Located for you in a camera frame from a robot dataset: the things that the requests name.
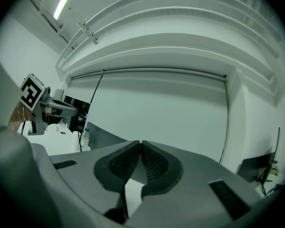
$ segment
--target ceiling light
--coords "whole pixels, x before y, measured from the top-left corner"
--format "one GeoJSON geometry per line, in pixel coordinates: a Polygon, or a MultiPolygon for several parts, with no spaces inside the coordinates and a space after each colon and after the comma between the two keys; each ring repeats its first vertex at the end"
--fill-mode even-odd
{"type": "Polygon", "coordinates": [[[56,11],[54,13],[54,19],[58,19],[59,15],[61,14],[62,9],[64,8],[65,4],[67,3],[68,0],[60,0],[56,11]]]}

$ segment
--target plastic water bottle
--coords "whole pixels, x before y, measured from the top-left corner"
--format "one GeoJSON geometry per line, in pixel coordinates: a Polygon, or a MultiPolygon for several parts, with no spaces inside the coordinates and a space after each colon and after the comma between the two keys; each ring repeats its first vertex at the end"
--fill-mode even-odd
{"type": "Polygon", "coordinates": [[[89,128],[86,127],[85,131],[82,133],[80,141],[82,152],[91,150],[91,148],[89,147],[89,140],[90,140],[89,128]]]}

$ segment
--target white backdrop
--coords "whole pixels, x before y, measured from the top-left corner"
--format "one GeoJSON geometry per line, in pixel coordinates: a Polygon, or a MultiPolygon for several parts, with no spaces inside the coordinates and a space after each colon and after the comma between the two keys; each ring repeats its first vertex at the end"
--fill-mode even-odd
{"type": "MultiPolygon", "coordinates": [[[[87,101],[98,79],[74,80],[68,91],[87,101]]],[[[225,86],[218,80],[185,74],[107,74],[86,122],[127,140],[163,143],[219,161],[227,127],[225,86]]]]}

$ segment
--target metal bracket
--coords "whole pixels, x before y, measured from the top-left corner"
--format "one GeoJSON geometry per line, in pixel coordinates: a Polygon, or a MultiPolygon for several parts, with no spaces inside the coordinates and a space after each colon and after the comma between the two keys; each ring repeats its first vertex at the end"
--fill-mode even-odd
{"type": "Polygon", "coordinates": [[[94,42],[95,45],[98,44],[98,41],[96,40],[96,38],[90,34],[90,32],[87,30],[87,28],[82,23],[77,23],[77,25],[89,37],[89,39],[94,42]]]}

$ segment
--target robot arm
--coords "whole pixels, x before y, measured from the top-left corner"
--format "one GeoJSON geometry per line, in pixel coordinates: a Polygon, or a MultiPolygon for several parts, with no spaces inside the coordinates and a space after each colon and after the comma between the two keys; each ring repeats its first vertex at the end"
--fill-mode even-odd
{"type": "Polygon", "coordinates": [[[50,97],[50,87],[46,87],[34,75],[29,74],[21,85],[22,97],[20,101],[32,112],[32,129],[28,135],[43,135],[47,128],[47,116],[65,117],[75,116],[77,109],[72,105],[50,97]]]}

